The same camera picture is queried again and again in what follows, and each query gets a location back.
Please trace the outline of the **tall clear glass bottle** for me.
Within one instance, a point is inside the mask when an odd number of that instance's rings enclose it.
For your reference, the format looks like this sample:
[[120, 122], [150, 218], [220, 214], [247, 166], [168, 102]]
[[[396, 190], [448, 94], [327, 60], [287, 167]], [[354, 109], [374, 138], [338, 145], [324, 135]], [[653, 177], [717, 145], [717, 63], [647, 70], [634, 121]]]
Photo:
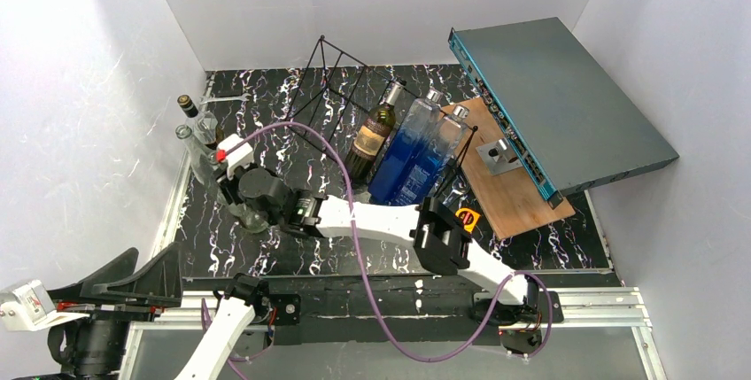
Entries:
[[210, 197], [220, 205], [227, 206], [228, 201], [214, 177], [214, 169], [218, 166], [218, 163], [213, 159], [213, 151], [206, 147], [193, 133], [192, 129], [185, 124], [179, 125], [175, 129], [175, 134], [189, 154], [190, 167], [197, 181], [205, 188]]

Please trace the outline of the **short clear glass bottle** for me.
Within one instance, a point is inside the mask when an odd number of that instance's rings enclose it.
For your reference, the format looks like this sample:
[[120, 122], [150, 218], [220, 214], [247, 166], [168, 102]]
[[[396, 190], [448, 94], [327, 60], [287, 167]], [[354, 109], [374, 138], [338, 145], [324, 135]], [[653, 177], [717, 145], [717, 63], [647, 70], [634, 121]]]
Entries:
[[269, 229], [268, 222], [247, 204], [228, 203], [227, 208], [240, 225], [250, 233], [257, 234]]

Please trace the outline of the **dark-capped clear bottle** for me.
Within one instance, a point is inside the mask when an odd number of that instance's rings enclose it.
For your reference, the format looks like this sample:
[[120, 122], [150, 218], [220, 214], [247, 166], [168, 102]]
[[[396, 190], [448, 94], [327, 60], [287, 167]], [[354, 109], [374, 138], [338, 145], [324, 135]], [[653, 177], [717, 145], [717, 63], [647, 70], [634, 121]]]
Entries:
[[189, 95], [180, 95], [177, 104], [186, 115], [189, 126], [198, 140], [211, 150], [216, 150], [224, 139], [224, 132], [216, 116], [211, 112], [201, 111]]

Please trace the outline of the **green wine bottle tan label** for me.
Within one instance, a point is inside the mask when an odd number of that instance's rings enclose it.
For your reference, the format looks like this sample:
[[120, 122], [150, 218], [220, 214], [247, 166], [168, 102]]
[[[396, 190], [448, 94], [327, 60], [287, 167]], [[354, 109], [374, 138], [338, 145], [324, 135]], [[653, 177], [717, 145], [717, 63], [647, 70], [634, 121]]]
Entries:
[[396, 80], [379, 105], [373, 107], [360, 127], [345, 157], [345, 168], [351, 183], [364, 183], [385, 140], [396, 124], [395, 105], [406, 82]]

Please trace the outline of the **blue square bottle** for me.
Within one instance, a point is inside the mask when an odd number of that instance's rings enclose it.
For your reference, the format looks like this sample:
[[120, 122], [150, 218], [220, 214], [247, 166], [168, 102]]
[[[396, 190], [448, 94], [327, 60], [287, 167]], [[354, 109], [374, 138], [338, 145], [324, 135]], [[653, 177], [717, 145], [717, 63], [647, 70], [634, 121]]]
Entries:
[[385, 206], [394, 198], [422, 141], [437, 123], [442, 96], [431, 88], [411, 104], [369, 184], [370, 203]]
[[437, 122], [414, 159], [407, 165], [404, 181], [389, 202], [390, 206], [420, 204], [428, 196], [467, 133], [468, 126], [464, 120], [469, 113], [470, 110], [465, 105], [456, 105], [450, 114]]

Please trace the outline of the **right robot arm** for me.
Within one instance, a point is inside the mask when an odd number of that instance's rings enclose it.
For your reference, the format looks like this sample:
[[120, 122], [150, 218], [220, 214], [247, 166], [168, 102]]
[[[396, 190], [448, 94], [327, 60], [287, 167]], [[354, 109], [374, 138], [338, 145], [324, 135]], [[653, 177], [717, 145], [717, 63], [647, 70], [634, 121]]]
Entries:
[[419, 205], [377, 206], [309, 190], [291, 189], [254, 164], [229, 173], [226, 164], [212, 174], [220, 194], [256, 211], [261, 220], [295, 237], [359, 237], [414, 249], [422, 268], [435, 275], [460, 275], [486, 291], [505, 282], [495, 306], [498, 325], [536, 316], [539, 287], [529, 277], [510, 278], [512, 270], [491, 256], [464, 229], [461, 219], [435, 198]]

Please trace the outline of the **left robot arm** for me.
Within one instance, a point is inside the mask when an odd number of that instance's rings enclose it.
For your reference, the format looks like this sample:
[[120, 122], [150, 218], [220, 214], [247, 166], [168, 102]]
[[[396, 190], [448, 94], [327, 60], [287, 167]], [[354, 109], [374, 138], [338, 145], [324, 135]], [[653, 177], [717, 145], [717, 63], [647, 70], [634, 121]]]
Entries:
[[65, 379], [217, 379], [250, 337], [270, 341], [278, 300], [267, 281], [238, 274], [193, 291], [182, 250], [144, 264], [129, 247], [82, 279], [49, 292], [66, 321], [48, 334]]

